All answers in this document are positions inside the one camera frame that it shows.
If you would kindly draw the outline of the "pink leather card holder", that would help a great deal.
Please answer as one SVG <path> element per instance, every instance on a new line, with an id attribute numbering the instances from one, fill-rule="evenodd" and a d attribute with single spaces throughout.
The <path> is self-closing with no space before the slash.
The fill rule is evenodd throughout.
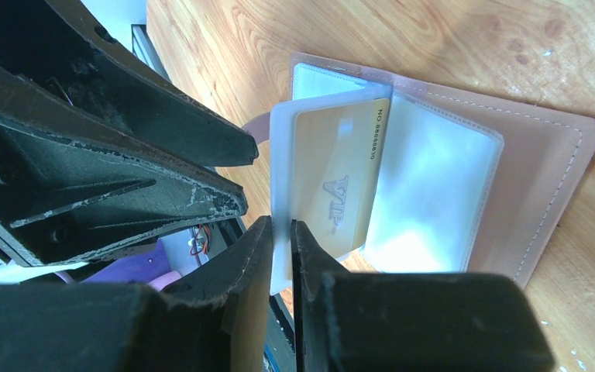
<path id="1" fill-rule="evenodd" d="M 366 241 L 336 260 L 526 286 L 595 152 L 595 119 L 306 53 L 290 73 L 289 99 L 246 125 L 270 144 L 271 294 L 293 283 L 297 115 L 378 98 L 390 108 Z"/>

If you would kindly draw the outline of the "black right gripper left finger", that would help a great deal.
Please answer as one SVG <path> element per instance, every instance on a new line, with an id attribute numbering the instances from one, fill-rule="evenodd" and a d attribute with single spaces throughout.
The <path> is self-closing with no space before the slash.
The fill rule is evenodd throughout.
<path id="1" fill-rule="evenodd" d="M 272 256 L 263 216 L 162 291 L 0 285 L 0 371 L 259 371 Z"/>

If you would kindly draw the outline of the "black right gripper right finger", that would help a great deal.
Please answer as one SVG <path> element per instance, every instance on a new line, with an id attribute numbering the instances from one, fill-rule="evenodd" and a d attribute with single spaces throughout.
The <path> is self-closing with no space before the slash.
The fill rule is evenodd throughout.
<path id="1" fill-rule="evenodd" d="M 498 274 L 351 272 L 291 224 L 300 371 L 551 371 L 528 299 Z"/>

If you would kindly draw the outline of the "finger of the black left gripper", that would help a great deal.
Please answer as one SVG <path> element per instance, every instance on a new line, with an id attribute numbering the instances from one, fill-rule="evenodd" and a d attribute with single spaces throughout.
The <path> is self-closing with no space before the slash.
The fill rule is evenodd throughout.
<path id="1" fill-rule="evenodd" d="M 79 1 L 0 1 L 0 67 L 184 160 L 223 137 L 202 150 L 201 125 L 227 119 L 135 57 Z"/>
<path id="2" fill-rule="evenodd" d="M 96 260 L 246 210 L 239 185 L 69 105 L 0 105 L 0 250 L 21 266 Z"/>

